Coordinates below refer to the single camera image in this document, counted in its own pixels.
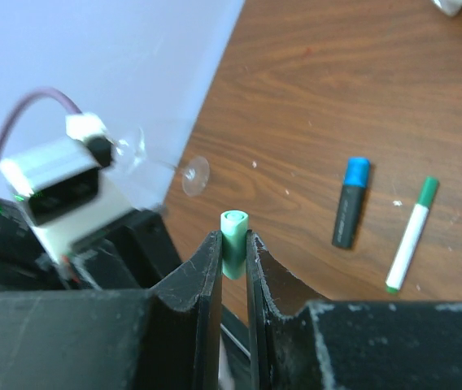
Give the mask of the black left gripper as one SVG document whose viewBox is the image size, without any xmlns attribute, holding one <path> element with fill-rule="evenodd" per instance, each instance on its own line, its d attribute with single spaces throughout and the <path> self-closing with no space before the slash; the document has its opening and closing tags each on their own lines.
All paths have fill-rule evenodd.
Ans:
<svg viewBox="0 0 462 390">
<path fill-rule="evenodd" d="M 58 268 L 15 204 L 0 198 L 0 291 L 151 288 L 181 265 L 160 213 L 135 210 L 77 241 Z"/>
</svg>

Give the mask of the dark green pen cap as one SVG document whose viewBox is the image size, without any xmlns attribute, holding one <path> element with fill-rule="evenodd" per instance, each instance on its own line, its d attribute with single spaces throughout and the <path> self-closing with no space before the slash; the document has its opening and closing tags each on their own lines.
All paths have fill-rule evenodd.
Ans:
<svg viewBox="0 0 462 390">
<path fill-rule="evenodd" d="M 421 187 L 416 203 L 429 209 L 433 204 L 438 187 L 439 180 L 433 176 L 427 176 Z"/>
</svg>

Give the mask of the blue highlighter cap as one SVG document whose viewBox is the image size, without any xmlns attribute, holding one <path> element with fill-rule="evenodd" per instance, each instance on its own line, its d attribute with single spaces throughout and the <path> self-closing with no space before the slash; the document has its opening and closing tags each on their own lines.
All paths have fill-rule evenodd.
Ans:
<svg viewBox="0 0 462 390">
<path fill-rule="evenodd" d="M 370 161 L 365 157 L 351 157 L 348 159 L 343 184 L 363 189 L 367 188 L 370 174 Z"/>
</svg>

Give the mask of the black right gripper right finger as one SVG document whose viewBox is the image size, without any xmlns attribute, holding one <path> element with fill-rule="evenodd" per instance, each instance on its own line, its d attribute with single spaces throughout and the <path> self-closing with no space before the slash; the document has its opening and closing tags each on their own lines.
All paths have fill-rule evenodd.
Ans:
<svg viewBox="0 0 462 390">
<path fill-rule="evenodd" d="M 331 301 L 246 238 L 256 389 L 462 389 L 462 301 Z"/>
</svg>

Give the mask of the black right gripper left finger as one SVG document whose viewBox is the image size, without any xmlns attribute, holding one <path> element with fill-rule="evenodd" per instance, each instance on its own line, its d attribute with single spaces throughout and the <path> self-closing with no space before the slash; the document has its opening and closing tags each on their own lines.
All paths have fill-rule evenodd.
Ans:
<svg viewBox="0 0 462 390">
<path fill-rule="evenodd" d="M 222 235 L 150 289 L 0 292 L 0 389 L 215 389 Z"/>
</svg>

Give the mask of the white pen green tip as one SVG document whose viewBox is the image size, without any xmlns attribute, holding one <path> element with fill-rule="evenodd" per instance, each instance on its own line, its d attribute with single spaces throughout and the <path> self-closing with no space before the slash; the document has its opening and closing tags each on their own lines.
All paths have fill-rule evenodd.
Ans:
<svg viewBox="0 0 462 390">
<path fill-rule="evenodd" d="M 428 207 L 419 203 L 414 205 L 386 277 L 386 290 L 391 294 L 396 294 L 403 286 L 428 214 Z"/>
</svg>

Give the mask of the black blue highlighter pen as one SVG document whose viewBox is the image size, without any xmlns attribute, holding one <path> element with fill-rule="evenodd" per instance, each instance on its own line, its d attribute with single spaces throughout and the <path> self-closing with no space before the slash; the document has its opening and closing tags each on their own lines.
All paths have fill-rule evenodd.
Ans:
<svg viewBox="0 0 462 390">
<path fill-rule="evenodd" d="M 366 188 L 343 185 L 333 228 L 332 245 L 340 249 L 351 249 L 360 222 Z"/>
</svg>

